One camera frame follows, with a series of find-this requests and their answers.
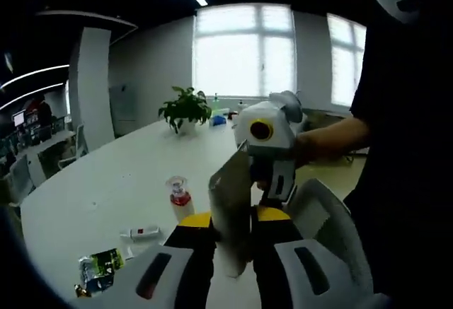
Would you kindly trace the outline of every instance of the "person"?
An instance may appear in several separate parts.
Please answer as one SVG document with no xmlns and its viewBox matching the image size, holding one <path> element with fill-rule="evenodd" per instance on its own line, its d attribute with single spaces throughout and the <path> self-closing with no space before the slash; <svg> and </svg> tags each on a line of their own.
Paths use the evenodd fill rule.
<svg viewBox="0 0 453 309">
<path fill-rule="evenodd" d="M 47 141 L 52 137 L 52 111 L 45 102 L 44 95 L 38 96 L 38 122 L 40 123 L 40 140 Z"/>
<path fill-rule="evenodd" d="M 442 4 L 431 4 L 442 0 L 420 1 L 414 24 L 376 4 L 352 117 L 300 134 L 293 151 L 302 166 L 369 147 L 345 204 L 375 292 L 401 306 L 441 301 L 453 271 L 451 177 L 444 168 L 451 156 L 448 24 Z"/>
</svg>

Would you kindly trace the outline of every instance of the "white pot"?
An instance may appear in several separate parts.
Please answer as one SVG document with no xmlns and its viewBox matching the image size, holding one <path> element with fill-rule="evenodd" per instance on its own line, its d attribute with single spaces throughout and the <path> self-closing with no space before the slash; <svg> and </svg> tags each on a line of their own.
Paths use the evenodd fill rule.
<svg viewBox="0 0 453 309">
<path fill-rule="evenodd" d="M 195 133 L 195 124 L 197 124 L 196 120 L 189 122 L 188 118 L 183 119 L 183 123 L 178 130 L 178 135 L 184 136 L 186 134 L 194 134 Z"/>
</svg>

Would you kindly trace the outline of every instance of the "yellow circle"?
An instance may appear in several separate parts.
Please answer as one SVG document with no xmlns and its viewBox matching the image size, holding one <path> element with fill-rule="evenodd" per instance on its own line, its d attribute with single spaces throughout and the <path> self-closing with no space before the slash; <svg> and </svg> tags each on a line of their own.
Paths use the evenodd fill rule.
<svg viewBox="0 0 453 309">
<path fill-rule="evenodd" d="M 250 124 L 250 133 L 257 141 L 268 141 L 274 134 L 274 127 L 267 119 L 255 119 Z"/>
</svg>

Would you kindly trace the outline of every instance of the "chair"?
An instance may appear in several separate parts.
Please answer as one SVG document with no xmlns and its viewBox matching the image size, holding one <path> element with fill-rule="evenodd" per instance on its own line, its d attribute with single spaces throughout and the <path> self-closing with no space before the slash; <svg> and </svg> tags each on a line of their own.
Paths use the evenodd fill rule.
<svg viewBox="0 0 453 309">
<path fill-rule="evenodd" d="M 8 187 L 11 203 L 20 204 L 35 189 L 28 170 L 27 155 L 22 156 L 10 167 L 10 172 L 4 177 Z"/>
<path fill-rule="evenodd" d="M 76 155 L 71 158 L 65 158 L 58 162 L 58 167 L 60 170 L 63 170 L 69 164 L 75 162 L 80 157 L 85 156 L 88 153 L 88 148 L 86 147 L 85 136 L 84 136 L 84 125 L 81 124 L 77 127 L 76 131 Z"/>
<path fill-rule="evenodd" d="M 341 258 L 352 279 L 373 293 L 371 269 L 350 212 L 327 186 L 316 178 L 306 181 L 284 210 L 304 238 L 314 238 Z"/>
</svg>

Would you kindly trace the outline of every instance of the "white table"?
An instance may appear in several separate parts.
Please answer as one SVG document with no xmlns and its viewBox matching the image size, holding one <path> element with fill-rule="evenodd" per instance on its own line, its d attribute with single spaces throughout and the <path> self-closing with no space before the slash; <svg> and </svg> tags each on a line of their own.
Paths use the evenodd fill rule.
<svg viewBox="0 0 453 309">
<path fill-rule="evenodd" d="M 17 155 L 16 157 L 17 160 L 23 157 L 24 155 L 27 155 L 28 170 L 30 171 L 31 180 L 33 181 L 33 184 L 36 187 L 39 187 L 46 180 L 44 170 L 42 169 L 41 166 L 39 154 L 47 150 L 49 147 L 55 145 L 56 143 L 66 141 L 67 139 L 73 137 L 74 135 L 75 132 L 68 130 L 57 132 L 56 134 L 53 134 L 52 137 L 47 141 L 44 141 L 35 146 L 29 146 L 28 148 L 25 148 Z"/>
<path fill-rule="evenodd" d="M 209 178 L 236 144 L 230 123 L 196 129 L 195 136 L 179 137 L 163 121 L 151 124 L 82 157 L 25 199 L 22 225 L 30 258 L 61 297 L 75 297 L 78 258 L 120 247 L 122 229 L 157 224 L 171 233 L 177 221 L 165 186 L 170 177 L 188 179 L 195 212 L 210 210 Z M 252 199 L 261 193 L 253 188 Z M 259 304 L 258 292 L 253 296 Z"/>
</svg>

